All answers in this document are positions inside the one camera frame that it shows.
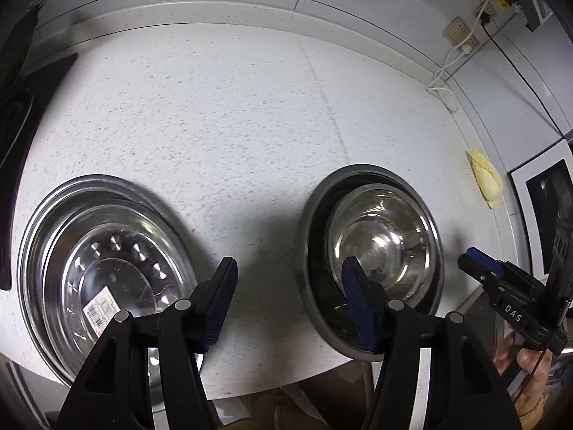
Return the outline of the large steel bowl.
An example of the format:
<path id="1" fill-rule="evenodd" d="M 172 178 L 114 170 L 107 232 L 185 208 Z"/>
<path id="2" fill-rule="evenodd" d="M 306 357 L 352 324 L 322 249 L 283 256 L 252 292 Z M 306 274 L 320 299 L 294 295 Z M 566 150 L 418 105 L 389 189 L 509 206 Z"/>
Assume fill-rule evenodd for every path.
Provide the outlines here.
<path id="1" fill-rule="evenodd" d="M 445 266 L 435 220 L 412 185 L 376 165 L 345 166 L 328 175 L 313 190 L 299 221 L 295 276 L 304 308 L 325 342 L 351 359 L 374 362 L 382 357 L 372 354 L 360 342 L 343 285 L 335 282 L 326 253 L 327 226 L 335 206 L 352 190 L 370 183 L 383 183 L 406 192 L 430 216 L 440 243 L 439 261 L 430 291 L 414 309 L 423 315 L 436 313 L 444 286 Z"/>

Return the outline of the medium steel bowl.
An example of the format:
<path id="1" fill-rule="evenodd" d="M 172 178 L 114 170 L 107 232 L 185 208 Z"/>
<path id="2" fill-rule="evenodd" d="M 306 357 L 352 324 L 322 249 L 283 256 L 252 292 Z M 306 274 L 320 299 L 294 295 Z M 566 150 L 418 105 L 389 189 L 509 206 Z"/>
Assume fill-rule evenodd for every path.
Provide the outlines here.
<path id="1" fill-rule="evenodd" d="M 439 249 L 422 205 L 383 183 L 362 185 L 345 195 L 327 226 L 326 253 L 337 285 L 343 285 L 344 260 L 354 256 L 370 281 L 412 308 L 430 291 Z"/>

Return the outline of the steel plate with sticker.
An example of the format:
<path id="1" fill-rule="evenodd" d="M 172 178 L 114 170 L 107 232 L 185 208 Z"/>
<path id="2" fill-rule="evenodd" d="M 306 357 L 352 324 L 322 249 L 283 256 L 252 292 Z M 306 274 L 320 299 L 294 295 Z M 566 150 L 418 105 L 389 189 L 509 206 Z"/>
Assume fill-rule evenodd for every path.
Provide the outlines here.
<path id="1" fill-rule="evenodd" d="M 16 274 L 31 340 L 65 385 L 116 312 L 156 314 L 197 285 L 176 215 L 150 190 L 109 175 L 49 192 L 27 223 Z"/>

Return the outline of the steel plate with label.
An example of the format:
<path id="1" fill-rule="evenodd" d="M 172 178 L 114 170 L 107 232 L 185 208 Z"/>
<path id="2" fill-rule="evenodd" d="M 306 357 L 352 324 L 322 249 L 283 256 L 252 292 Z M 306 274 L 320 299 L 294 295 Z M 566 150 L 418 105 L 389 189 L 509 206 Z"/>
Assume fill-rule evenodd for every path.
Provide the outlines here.
<path id="1" fill-rule="evenodd" d="M 56 370 L 72 383 L 115 314 L 158 314 L 197 285 L 183 242 L 156 212 L 107 199 L 66 212 L 38 265 Z"/>

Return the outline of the wall socket upper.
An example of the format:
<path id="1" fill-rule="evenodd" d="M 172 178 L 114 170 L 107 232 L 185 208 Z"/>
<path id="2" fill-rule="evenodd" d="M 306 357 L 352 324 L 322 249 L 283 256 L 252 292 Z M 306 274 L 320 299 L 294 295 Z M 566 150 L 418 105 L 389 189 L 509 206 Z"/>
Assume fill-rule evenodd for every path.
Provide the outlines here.
<path id="1" fill-rule="evenodd" d="M 491 0 L 484 0 L 473 12 L 473 17 L 477 19 L 480 16 L 488 22 L 492 22 L 496 18 L 496 9 L 492 5 Z"/>

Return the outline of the napa cabbage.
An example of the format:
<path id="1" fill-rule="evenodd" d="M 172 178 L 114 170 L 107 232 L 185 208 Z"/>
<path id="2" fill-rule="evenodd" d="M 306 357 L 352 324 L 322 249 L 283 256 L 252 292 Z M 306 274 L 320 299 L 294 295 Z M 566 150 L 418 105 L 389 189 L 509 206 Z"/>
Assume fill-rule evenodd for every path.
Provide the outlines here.
<path id="1" fill-rule="evenodd" d="M 496 209 L 502 204 L 503 182 L 491 162 L 477 149 L 469 151 L 472 173 L 487 205 Z"/>

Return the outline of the black wok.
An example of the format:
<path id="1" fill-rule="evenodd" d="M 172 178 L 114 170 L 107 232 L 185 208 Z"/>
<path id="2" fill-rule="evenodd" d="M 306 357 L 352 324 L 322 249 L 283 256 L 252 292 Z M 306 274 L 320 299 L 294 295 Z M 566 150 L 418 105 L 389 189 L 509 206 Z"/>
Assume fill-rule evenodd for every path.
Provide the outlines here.
<path id="1" fill-rule="evenodd" d="M 33 93 L 20 76 L 38 23 L 48 0 L 40 0 L 18 20 L 1 48 L 1 167 L 12 154 L 33 104 Z"/>

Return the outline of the beige wall socket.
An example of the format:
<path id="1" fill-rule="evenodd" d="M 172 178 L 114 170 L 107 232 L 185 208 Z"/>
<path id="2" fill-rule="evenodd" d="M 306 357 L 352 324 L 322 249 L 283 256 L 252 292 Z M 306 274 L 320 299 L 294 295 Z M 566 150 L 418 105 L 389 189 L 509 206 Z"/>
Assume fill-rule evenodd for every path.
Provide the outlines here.
<path id="1" fill-rule="evenodd" d="M 478 39 L 459 16 L 453 19 L 443 30 L 443 36 L 451 43 L 454 49 L 464 54 L 473 52 L 479 46 Z"/>

